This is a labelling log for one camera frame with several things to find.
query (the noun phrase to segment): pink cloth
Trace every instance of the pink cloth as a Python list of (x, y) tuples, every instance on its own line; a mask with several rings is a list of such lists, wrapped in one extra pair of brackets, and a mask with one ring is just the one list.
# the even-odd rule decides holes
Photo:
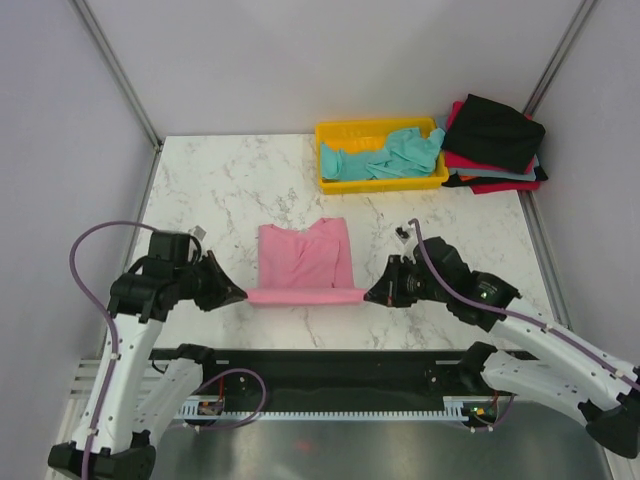
[(507, 190), (537, 190), (540, 182), (501, 182), (493, 185), (471, 185), (475, 195), (484, 193), (505, 192)]
[(351, 247), (344, 218), (321, 218), (306, 232), (262, 225), (258, 230), (256, 305), (361, 303), (353, 284)]
[[(453, 121), (458, 116), (458, 112), (460, 111), (463, 105), (464, 105), (464, 102), (453, 102), (453, 106), (451, 107), (451, 115), (449, 115), (449, 118), (447, 119), (447, 130), (451, 128)], [(530, 173), (531, 170), (533, 170), (534, 163), (535, 163), (535, 158), (532, 158), (531, 163), (529, 164), (529, 166), (527, 167), (527, 170), (524, 173)], [(444, 164), (447, 167), (451, 167), (451, 168), (474, 168), (474, 169), (479, 168), (482, 170), (491, 170), (493, 172), (509, 171), (504, 168), (494, 167), (493, 165), (485, 165), (483, 163), (472, 162), (468, 158), (464, 158), (456, 153), (446, 152), (446, 151), (444, 152)]]

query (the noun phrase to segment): gray floor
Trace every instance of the gray floor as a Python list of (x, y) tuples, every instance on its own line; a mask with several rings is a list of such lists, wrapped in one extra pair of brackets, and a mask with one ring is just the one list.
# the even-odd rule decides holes
[(493, 433), (430, 422), (262, 421), (163, 438), (153, 480), (610, 479), (602, 450), (572, 420), (516, 404)]

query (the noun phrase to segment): black cloth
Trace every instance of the black cloth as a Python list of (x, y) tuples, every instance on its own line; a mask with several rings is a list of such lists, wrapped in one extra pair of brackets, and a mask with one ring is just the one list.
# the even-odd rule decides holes
[[(536, 182), (546, 182), (549, 180), (547, 172), (542, 167), (535, 167), (533, 172), (536, 174)], [(455, 188), (455, 187), (470, 187), (472, 185), (495, 185), (496, 183), (530, 183), (528, 180), (505, 180), (504, 178), (494, 177), (476, 177), (471, 180), (463, 182), (460, 180), (460, 176), (456, 173), (449, 177), (449, 180), (442, 184), (443, 187)]]
[(546, 133), (517, 110), (469, 95), (447, 130), (442, 149), (476, 163), (525, 173)]

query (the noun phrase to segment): red cloth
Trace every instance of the red cloth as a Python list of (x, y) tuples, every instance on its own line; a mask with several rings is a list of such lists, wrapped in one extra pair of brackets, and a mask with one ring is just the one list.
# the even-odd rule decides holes
[(507, 190), (537, 190), (540, 182), (502, 182), (493, 185), (472, 185), (471, 190), (475, 195), (484, 193), (505, 192)]
[[(451, 128), (453, 121), (456, 119), (456, 116), (458, 115), (458, 112), (460, 111), (463, 105), (464, 105), (464, 102), (453, 102), (453, 106), (451, 107), (451, 115), (449, 115), (449, 118), (447, 119), (447, 130)], [(482, 170), (491, 170), (494, 172), (509, 171), (504, 168), (494, 167), (493, 165), (485, 165), (482, 163), (472, 162), (471, 160), (461, 157), (460, 155), (457, 155), (451, 152), (446, 152), (446, 151), (444, 152), (444, 164), (447, 167), (451, 167), (451, 168), (480, 168)], [(527, 170), (525, 171), (525, 173), (530, 173), (531, 170), (533, 170), (533, 164), (534, 164), (534, 159), (531, 159), (531, 163), (527, 167)]]

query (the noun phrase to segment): table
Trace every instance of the table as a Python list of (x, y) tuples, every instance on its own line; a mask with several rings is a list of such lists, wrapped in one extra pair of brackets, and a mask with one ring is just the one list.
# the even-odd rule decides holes
[[(168, 137), (143, 221), (160, 229), (206, 231), (222, 268), (241, 288), (257, 286), (258, 226), (304, 229), (344, 217), (357, 287), (369, 288), (389, 254), (394, 229), (416, 217), (425, 236), (441, 236), (472, 269), (517, 287), (545, 314), (551, 308), (515, 192), (476, 196), (469, 189), (326, 196), (316, 178), (313, 135)], [(137, 239), (134, 259), (149, 234)], [(254, 308), (247, 302), (201, 312), (180, 303), (156, 348), (196, 343), (260, 349), (465, 349), (475, 341), (509, 345), (455, 319), (444, 305), (409, 309), (374, 304)]]

